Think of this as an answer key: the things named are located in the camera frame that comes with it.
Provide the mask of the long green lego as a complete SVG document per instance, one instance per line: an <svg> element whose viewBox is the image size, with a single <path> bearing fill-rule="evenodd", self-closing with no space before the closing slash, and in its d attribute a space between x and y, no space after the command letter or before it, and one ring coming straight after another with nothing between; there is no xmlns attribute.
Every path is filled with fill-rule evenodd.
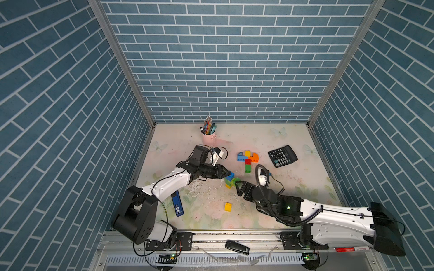
<svg viewBox="0 0 434 271"><path fill-rule="evenodd" d="M227 178L225 178L224 181L225 181L225 184L228 185L228 186L232 186L233 185L233 182L231 180L227 179Z"/></svg>

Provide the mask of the long light blue lego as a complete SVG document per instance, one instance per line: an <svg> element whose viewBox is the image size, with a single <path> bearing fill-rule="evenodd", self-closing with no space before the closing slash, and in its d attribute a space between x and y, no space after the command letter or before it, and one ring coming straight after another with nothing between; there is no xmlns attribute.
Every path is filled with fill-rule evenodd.
<svg viewBox="0 0 434 271"><path fill-rule="evenodd" d="M237 158L237 161L243 161L244 162L246 159L249 159L249 157L246 157L246 156L244 156L244 157L245 157L244 159L238 159Z"/></svg>

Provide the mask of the yellow lego bottom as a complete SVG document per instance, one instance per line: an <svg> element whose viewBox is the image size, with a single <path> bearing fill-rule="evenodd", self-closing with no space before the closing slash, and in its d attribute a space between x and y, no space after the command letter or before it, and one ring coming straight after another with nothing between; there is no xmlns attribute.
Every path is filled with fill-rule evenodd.
<svg viewBox="0 0 434 271"><path fill-rule="evenodd" d="M226 212L231 212L231 210L232 210L232 204L226 202L226 203L224 204L224 210L225 210Z"/></svg>

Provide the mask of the long lime lego brick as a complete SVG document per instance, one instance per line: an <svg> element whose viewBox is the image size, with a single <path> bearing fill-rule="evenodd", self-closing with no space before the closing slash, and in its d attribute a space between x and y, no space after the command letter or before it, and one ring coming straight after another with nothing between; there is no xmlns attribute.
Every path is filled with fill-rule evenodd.
<svg viewBox="0 0 434 271"><path fill-rule="evenodd" d="M237 182L239 182L239 181L241 181L241 180L240 180L238 177L235 177L235 178L232 180L232 182L233 182L234 185L236 185Z"/></svg>

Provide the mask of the long orange lego brick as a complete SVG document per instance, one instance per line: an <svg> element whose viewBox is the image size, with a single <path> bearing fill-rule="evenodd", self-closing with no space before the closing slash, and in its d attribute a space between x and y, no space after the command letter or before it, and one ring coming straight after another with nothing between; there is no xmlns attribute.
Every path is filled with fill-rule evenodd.
<svg viewBox="0 0 434 271"><path fill-rule="evenodd" d="M250 160L252 163L257 163L257 162L259 161L259 158L257 158L257 157L249 157L249 160Z"/></svg>

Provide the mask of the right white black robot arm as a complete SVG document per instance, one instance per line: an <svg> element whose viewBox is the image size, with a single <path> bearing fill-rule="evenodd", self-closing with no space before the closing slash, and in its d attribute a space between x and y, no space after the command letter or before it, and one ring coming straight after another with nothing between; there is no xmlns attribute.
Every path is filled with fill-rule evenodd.
<svg viewBox="0 0 434 271"><path fill-rule="evenodd" d="M288 227L300 227L302 247L367 246L389 256L405 256L400 222L381 203L342 207L312 202L245 181L235 183L237 194L257 211Z"/></svg>

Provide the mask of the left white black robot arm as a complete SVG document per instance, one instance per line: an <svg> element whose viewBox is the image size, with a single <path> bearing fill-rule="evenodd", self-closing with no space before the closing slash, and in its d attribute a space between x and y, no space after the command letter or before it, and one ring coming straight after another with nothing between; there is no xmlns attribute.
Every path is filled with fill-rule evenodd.
<svg viewBox="0 0 434 271"><path fill-rule="evenodd" d="M168 221L157 221L157 208L167 198L195 180L223 179L231 172L219 159L227 159L224 147L197 145L190 156L177 163L162 179L144 187L129 187L118 206L111 227L136 245L156 241L162 249L176 242L177 229Z"/></svg>

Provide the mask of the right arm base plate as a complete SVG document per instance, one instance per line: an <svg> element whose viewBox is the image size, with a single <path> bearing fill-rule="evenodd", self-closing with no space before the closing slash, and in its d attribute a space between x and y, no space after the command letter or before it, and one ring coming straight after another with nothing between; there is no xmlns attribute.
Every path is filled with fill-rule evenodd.
<svg viewBox="0 0 434 271"><path fill-rule="evenodd" d="M283 231L279 237L285 250L328 250L328 245L316 243L309 233Z"/></svg>

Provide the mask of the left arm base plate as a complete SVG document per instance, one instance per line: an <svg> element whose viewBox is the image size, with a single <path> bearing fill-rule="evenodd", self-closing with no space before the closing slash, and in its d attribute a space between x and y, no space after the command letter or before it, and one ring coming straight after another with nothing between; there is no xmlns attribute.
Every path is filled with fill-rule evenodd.
<svg viewBox="0 0 434 271"><path fill-rule="evenodd" d="M181 251L190 251L193 242L192 232L177 232L175 236L171 236L174 240L174 244L162 243L160 241L152 240L147 241L145 249L146 251L174 251L176 248Z"/></svg>

